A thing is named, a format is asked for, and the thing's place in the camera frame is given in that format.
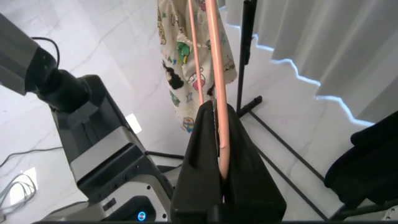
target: gray curtain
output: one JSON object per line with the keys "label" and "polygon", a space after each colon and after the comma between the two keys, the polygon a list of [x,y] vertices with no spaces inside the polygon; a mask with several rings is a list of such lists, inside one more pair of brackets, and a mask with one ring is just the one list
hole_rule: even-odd
{"label": "gray curtain", "polygon": [[[240,26],[243,1],[223,3],[227,23]],[[258,0],[254,33],[355,118],[378,122],[398,110],[398,1]]]}

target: pink plastic rod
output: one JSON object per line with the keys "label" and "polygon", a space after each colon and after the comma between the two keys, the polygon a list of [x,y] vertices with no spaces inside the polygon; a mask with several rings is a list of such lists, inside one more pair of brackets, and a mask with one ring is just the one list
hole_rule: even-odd
{"label": "pink plastic rod", "polygon": [[199,66],[199,57],[198,57],[198,42],[197,42],[197,34],[195,32],[195,20],[193,19],[192,0],[188,0],[188,6],[189,6],[189,18],[191,20],[193,53],[195,54],[195,67],[196,67],[196,70],[197,70],[199,101],[200,101],[200,105],[202,105],[203,104],[203,92],[202,92],[202,89],[201,89],[201,75],[200,75],[200,66]]}
{"label": "pink plastic rod", "polygon": [[213,57],[213,67],[215,73],[216,96],[217,96],[217,116],[220,129],[220,173],[225,180],[229,168],[229,124],[228,110],[226,106],[226,93],[224,83],[223,61],[221,58],[220,37],[218,31],[218,20],[216,11],[216,1],[206,0],[207,23],[209,27],[211,55]]}

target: white marble floor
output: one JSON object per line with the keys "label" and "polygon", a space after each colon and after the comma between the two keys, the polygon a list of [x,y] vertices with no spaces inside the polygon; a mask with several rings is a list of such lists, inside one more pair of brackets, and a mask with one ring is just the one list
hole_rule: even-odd
{"label": "white marble floor", "polygon": [[[155,0],[2,0],[0,13],[28,35],[56,41],[61,51],[60,68],[78,77],[99,75],[122,112],[137,118],[142,128],[138,137],[147,150],[184,154],[189,134],[174,118],[160,62]],[[237,61],[239,29],[225,27]],[[54,53],[50,44],[40,44]],[[333,161],[351,147],[351,134],[369,124],[352,120],[337,99],[317,98],[316,82],[298,78],[290,63],[271,62],[271,55],[253,40],[243,104],[262,95],[264,102],[254,112],[325,175]],[[227,87],[228,101],[233,106],[236,87],[237,82]],[[257,146],[326,216],[341,206],[337,196],[253,117],[246,115],[242,123]],[[34,95],[19,96],[2,86],[0,133],[0,161],[13,152],[60,146],[47,105]],[[158,164],[179,162],[156,160]],[[321,219],[268,168],[287,201],[284,220]],[[0,189],[20,172],[34,179],[38,191],[19,213],[9,215],[6,223],[32,223],[69,203],[86,200],[75,186],[62,150],[11,159],[0,168]],[[11,193],[8,204],[21,198],[19,189]]]}

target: patterned garment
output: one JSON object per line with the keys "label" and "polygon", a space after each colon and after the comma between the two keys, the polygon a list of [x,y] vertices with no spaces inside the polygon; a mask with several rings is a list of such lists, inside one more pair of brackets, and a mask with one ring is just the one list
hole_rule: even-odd
{"label": "patterned garment", "polygon": [[[157,27],[163,55],[162,65],[169,83],[170,97],[181,127],[191,133],[199,109],[198,82],[202,84],[204,102],[214,100],[215,97],[205,0],[193,0],[201,80],[197,79],[195,68],[188,1],[158,0],[157,4]],[[217,13],[224,80],[227,84],[237,77],[237,73],[228,38],[220,14]]]}

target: light under curtain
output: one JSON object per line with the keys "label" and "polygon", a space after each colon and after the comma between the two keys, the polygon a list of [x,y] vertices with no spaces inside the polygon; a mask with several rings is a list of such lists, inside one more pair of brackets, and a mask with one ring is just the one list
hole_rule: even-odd
{"label": "light under curtain", "polygon": [[[222,0],[241,25],[243,1]],[[317,96],[340,97],[354,118],[378,122],[398,110],[398,1],[258,0],[254,33],[319,81]]]}

